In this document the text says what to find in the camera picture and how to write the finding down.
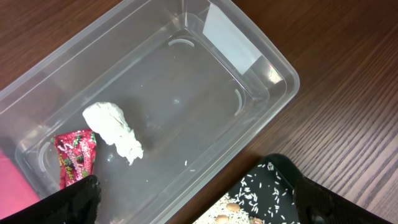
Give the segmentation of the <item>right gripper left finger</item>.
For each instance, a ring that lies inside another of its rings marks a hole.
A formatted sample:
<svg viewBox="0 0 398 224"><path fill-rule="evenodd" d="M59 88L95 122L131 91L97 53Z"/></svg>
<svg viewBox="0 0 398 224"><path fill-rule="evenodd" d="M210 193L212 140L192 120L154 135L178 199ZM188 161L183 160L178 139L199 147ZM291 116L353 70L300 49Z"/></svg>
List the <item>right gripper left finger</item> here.
<svg viewBox="0 0 398 224"><path fill-rule="evenodd" d="M100 182L89 175L3 218L1 224L95 224L100 202Z"/></svg>

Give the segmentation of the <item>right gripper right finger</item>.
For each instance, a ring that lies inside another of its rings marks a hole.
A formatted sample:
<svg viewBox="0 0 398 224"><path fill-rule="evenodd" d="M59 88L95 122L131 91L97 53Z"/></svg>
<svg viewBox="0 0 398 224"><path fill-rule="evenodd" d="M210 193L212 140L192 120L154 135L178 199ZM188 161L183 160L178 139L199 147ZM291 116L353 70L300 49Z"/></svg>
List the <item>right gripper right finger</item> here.
<svg viewBox="0 0 398 224"><path fill-rule="evenodd" d="M306 177L295 184L294 203L302 224L391 224Z"/></svg>

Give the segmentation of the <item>red candy wrapper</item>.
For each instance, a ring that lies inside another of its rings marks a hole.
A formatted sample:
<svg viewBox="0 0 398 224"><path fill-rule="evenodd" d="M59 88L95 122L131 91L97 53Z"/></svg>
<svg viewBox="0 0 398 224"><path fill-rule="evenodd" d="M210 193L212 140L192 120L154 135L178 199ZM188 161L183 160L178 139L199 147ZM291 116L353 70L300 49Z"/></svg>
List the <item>red candy wrapper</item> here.
<svg viewBox="0 0 398 224"><path fill-rule="evenodd" d="M53 145L60 164L60 189L94 173L97 142L92 130L59 134Z"/></svg>

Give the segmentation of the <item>white napkin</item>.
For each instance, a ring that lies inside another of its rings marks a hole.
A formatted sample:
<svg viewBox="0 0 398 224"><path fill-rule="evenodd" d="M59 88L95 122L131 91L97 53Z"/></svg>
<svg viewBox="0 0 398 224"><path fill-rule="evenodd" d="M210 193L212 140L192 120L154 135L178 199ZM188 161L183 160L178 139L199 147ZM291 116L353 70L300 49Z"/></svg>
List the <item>white napkin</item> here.
<svg viewBox="0 0 398 224"><path fill-rule="evenodd" d="M107 145L115 145L117 153L125 157L130 166L136 159L143 158L142 144L118 105L97 102L85 108L82 115L90 129L98 133Z"/></svg>

